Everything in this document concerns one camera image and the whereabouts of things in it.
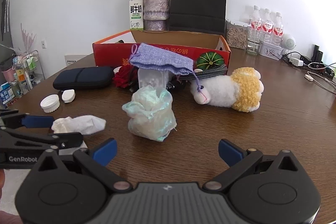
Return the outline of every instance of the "fresh milk carton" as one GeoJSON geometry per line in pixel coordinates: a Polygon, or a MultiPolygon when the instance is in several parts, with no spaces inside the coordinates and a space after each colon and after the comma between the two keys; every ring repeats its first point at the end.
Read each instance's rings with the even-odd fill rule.
{"type": "Polygon", "coordinates": [[[143,30],[143,0],[130,0],[129,12],[130,29],[143,30]]]}

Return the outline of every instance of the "wooden table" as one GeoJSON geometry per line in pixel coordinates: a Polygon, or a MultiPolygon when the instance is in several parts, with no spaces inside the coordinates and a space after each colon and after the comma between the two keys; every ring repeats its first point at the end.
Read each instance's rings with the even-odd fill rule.
{"type": "MultiPolygon", "coordinates": [[[[95,66],[93,55],[71,65],[95,66]]],[[[106,129],[85,138],[89,148],[109,137],[118,142],[118,154],[108,168],[128,181],[199,181],[201,184],[227,168],[218,156],[218,142],[227,138],[244,149],[255,147],[276,155],[290,149],[304,166],[322,197],[314,223],[336,220],[336,100],[335,95],[304,78],[302,71],[282,61],[251,56],[233,49],[229,74],[239,67],[254,67],[265,86],[260,108],[251,113],[198,105],[188,90],[173,94],[177,132],[163,142],[132,135],[128,116],[121,106],[131,93],[110,86],[77,91],[74,102],[53,112],[55,118],[91,114],[106,119],[106,129]]],[[[14,107],[43,115],[41,100],[57,91],[57,74],[23,96],[14,107]]]]}

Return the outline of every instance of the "plastic bottle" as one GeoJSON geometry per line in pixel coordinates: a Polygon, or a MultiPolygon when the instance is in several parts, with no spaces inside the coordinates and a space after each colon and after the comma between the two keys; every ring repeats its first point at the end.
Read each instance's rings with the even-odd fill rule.
{"type": "Polygon", "coordinates": [[[251,20],[251,29],[249,32],[249,40],[253,42],[260,42],[260,31],[261,31],[261,16],[260,16],[260,7],[254,6],[254,11],[252,14],[251,20]]]}
{"type": "Polygon", "coordinates": [[[263,42],[270,42],[271,35],[273,32],[273,21],[271,20],[271,10],[265,9],[265,15],[262,20],[262,26],[261,26],[261,34],[260,34],[260,41],[263,42]]]}
{"type": "Polygon", "coordinates": [[[282,24],[281,13],[277,12],[273,29],[272,42],[274,44],[280,44],[282,41],[282,35],[284,33],[284,25],[282,24]]]}

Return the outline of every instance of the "red and white bottle label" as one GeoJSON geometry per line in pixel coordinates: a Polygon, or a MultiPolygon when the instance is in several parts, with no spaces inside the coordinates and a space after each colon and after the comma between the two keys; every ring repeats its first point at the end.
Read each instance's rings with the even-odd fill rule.
{"type": "Polygon", "coordinates": [[[281,37],[284,33],[284,28],[283,27],[274,27],[273,34],[281,37]]]}
{"type": "Polygon", "coordinates": [[[261,31],[261,22],[260,21],[252,21],[251,27],[253,30],[261,31]]]}
{"type": "Polygon", "coordinates": [[[262,24],[262,30],[264,32],[272,33],[272,31],[273,31],[273,24],[272,23],[264,22],[262,24]]]}

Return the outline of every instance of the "gray ribbed panel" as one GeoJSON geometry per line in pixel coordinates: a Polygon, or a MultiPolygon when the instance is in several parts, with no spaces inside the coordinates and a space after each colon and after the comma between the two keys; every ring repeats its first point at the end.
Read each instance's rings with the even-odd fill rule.
{"type": "Polygon", "coordinates": [[[203,192],[196,183],[140,183],[116,194],[88,224],[247,224],[223,196],[203,192]]]}

